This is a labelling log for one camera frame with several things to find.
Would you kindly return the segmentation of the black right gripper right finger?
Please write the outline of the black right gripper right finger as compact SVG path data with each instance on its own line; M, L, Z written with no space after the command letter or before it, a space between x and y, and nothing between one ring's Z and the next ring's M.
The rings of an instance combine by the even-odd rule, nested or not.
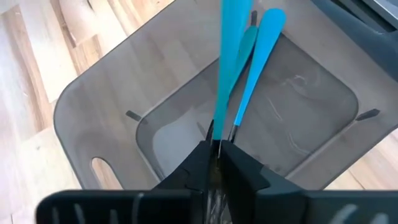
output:
M396 190L305 190L229 141L221 176L233 224L398 224Z

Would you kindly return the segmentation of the grey translucent plastic bin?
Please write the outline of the grey translucent plastic bin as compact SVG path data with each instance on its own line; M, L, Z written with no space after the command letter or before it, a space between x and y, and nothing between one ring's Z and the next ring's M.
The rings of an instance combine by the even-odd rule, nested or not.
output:
M321 189L398 128L398 83L311 0L258 0L287 20L236 144ZM148 189L204 140L213 117L219 0L175 0L69 84L54 126L81 186L104 159L124 189Z

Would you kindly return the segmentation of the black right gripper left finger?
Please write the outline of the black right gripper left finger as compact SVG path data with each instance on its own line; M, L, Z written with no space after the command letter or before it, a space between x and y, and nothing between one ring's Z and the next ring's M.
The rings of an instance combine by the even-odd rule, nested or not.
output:
M150 190L64 190L45 197L36 224L205 224L211 147L201 141Z

